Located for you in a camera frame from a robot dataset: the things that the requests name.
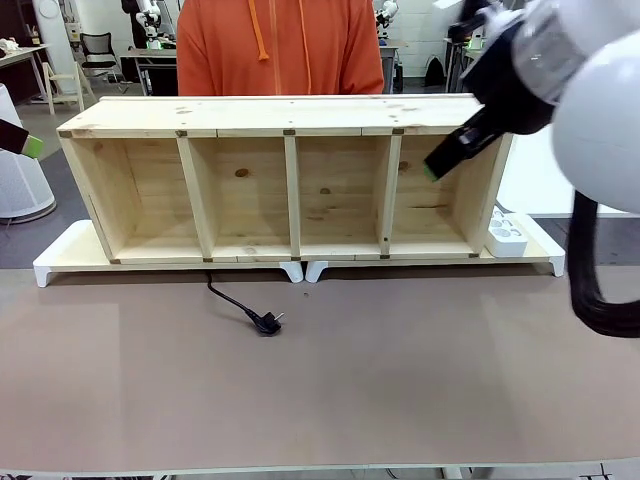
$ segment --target chair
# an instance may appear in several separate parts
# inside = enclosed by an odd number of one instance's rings
[[[47,90],[47,101],[49,103],[49,113],[51,113],[51,115],[56,114],[53,108],[54,103],[77,102],[78,107],[80,108],[80,111],[84,112],[84,99],[82,98],[83,88],[87,91],[87,94],[91,97],[91,99],[93,100],[93,103],[96,103],[98,101],[96,96],[93,94],[93,90],[91,90],[91,85],[89,84],[87,77],[84,76],[84,72],[80,68],[80,65],[78,65],[77,63],[74,63],[73,68],[74,68],[73,73],[57,74],[53,71],[53,69],[47,62],[43,62],[42,64],[42,69],[44,71],[45,88]],[[63,94],[54,95],[53,88],[51,88],[51,82],[56,82],[58,86],[58,92],[61,92],[62,89],[60,88],[60,83],[59,83],[60,80],[73,80],[76,87],[76,93],[69,94],[69,95],[63,95]]]
[[[87,70],[107,70],[106,72],[99,73],[98,75],[89,75],[89,77],[97,78],[102,75],[107,75],[108,79],[109,73],[111,73],[111,75],[113,75],[114,83],[118,83],[118,77],[113,69],[113,67],[118,65],[118,62],[116,60],[116,54],[113,51],[113,47],[111,46],[111,33],[104,33],[102,35],[81,33],[80,43],[82,44],[82,51],[87,59],[87,61],[82,64],[82,68]],[[90,57],[97,55],[109,55],[113,60],[92,61],[90,59]]]

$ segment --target desk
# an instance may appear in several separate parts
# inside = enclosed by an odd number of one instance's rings
[[[47,92],[44,88],[44,84],[42,83],[42,78],[40,77],[40,71],[38,70],[38,65],[36,64],[35,56],[38,52],[46,49],[48,46],[49,45],[44,44],[38,47],[22,47],[16,51],[9,52],[5,57],[0,58],[0,68],[6,67],[18,62],[30,61],[31,66],[33,67],[33,74],[36,76],[36,82],[38,82],[38,89],[40,90],[40,95],[42,95],[42,99],[45,102],[48,101]]]
[[[315,285],[216,274],[225,293],[285,311],[274,338],[256,336],[201,273],[27,287],[0,316],[3,471],[496,466],[640,453],[640,342],[584,327],[566,280],[526,268],[339,273],[345,280]],[[617,298],[637,296],[637,268],[600,273]]]
[[[393,93],[393,73],[395,70],[395,58],[399,48],[406,47],[405,42],[399,40],[386,40],[386,45],[380,46],[380,58],[382,60],[382,70],[384,73],[384,93]],[[129,50],[121,58],[132,58],[138,70],[142,92],[148,96],[150,70],[177,69],[177,50],[150,50],[134,48]]]

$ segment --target orange hoodie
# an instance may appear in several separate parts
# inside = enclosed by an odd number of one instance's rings
[[[378,94],[371,0],[187,0],[180,95]]]

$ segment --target white plastic foot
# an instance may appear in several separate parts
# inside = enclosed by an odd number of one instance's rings
[[[460,467],[444,467],[442,469],[442,476],[447,479],[464,478]]]
[[[280,262],[280,268],[287,272],[287,275],[289,275],[289,279],[293,283],[300,283],[302,280],[304,280],[304,274],[302,273],[302,263]]]
[[[564,275],[564,255],[561,257],[551,257],[549,261],[551,262],[551,266],[553,267],[553,275],[556,277],[561,277]]]
[[[326,260],[320,260],[317,262],[309,262],[307,265],[306,280],[310,283],[316,283],[322,275],[325,268],[329,266],[329,262]]]
[[[33,267],[33,271],[36,274],[36,283],[40,288],[49,285],[49,277],[52,273],[49,267]]]

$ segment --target black office chair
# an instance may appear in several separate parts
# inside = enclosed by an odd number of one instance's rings
[[[87,77],[97,78],[102,75],[107,75],[108,80],[109,73],[111,73],[111,75],[113,75],[114,82],[118,83],[118,76],[113,69],[113,67],[115,67],[118,62],[116,61],[116,54],[113,51],[113,47],[111,46],[111,33],[104,33],[102,35],[89,35],[88,33],[81,33],[80,43],[82,45],[84,56],[87,59],[82,64],[82,69],[106,70],[106,72],[102,72],[98,75],[87,75]],[[113,57],[113,60],[94,62],[90,59],[90,57],[94,55],[110,55]]]

